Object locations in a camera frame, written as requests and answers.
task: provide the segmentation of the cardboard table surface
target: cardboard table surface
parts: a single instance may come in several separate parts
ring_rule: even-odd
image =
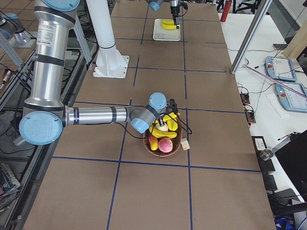
[[[189,4],[179,42],[152,40],[155,18],[171,18],[168,3],[116,3],[127,76],[89,71],[74,106],[143,106],[162,92],[192,129],[191,149],[157,158],[120,126],[68,127],[25,230],[275,229],[216,8]]]

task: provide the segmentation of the fake fruit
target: fake fruit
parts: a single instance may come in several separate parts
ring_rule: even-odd
[[[174,114],[174,112],[171,112],[169,115],[165,115],[165,116],[163,117],[162,120],[163,120],[164,122],[166,122],[166,121],[168,121],[168,120],[171,120],[170,116],[171,116],[172,118],[174,118],[174,119],[177,118],[177,115]]]
[[[176,131],[178,129],[178,124],[173,119],[168,120],[166,123],[169,130]]]
[[[163,138],[158,143],[161,152],[170,152],[173,149],[173,143],[170,138]]]
[[[175,138],[177,136],[175,132],[162,132],[153,126],[149,126],[148,130],[156,138]]]
[[[150,145],[150,149],[152,151],[155,151],[158,149],[158,139],[156,137],[154,137],[153,135],[151,135],[149,138],[148,138],[148,141],[149,141],[149,145]]]
[[[155,125],[155,127],[157,129],[159,129],[160,131],[162,131],[162,132],[167,132],[168,131],[168,126],[167,126],[166,123],[164,123],[164,126],[160,126],[160,124],[158,123],[158,124]]]

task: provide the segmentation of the blue joint cap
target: blue joint cap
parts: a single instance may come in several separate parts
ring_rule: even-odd
[[[149,128],[147,122],[139,118],[134,118],[130,124],[139,133],[144,133]]]
[[[76,9],[80,0],[42,0],[47,6],[57,11],[72,11]]]
[[[151,3],[149,3],[150,8],[152,8],[153,11],[157,11],[158,9],[160,9],[160,5],[154,1],[152,1]]]
[[[59,138],[62,121],[50,112],[35,111],[27,114],[19,124],[20,135],[33,145],[46,145]]]
[[[166,107],[167,100],[163,93],[154,92],[150,95],[149,105],[154,109],[163,109]]]

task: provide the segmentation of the banana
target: banana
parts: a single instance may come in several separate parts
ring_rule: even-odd
[[[168,129],[171,131],[176,131],[178,129],[178,124],[173,119],[169,119],[166,121]]]
[[[177,133],[175,132],[162,132],[159,129],[149,126],[149,132],[156,138],[175,138],[177,136]]]
[[[172,118],[174,118],[174,119],[177,118],[177,115],[174,114],[174,112],[171,112],[169,115],[165,115],[165,116],[163,117],[163,119],[162,119],[163,122],[166,122],[166,121],[168,121],[168,120],[171,120],[172,118],[170,118],[170,116],[171,116]]]
[[[173,20],[162,20],[161,27],[166,30],[175,30],[176,25],[174,25]]]

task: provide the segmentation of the red bottle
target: red bottle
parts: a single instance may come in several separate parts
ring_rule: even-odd
[[[222,13],[222,17],[221,17],[221,22],[225,22],[226,21],[229,9],[231,7],[231,3],[232,3],[231,0],[227,0],[226,1],[225,6],[224,6],[224,10],[223,10],[223,13]]]

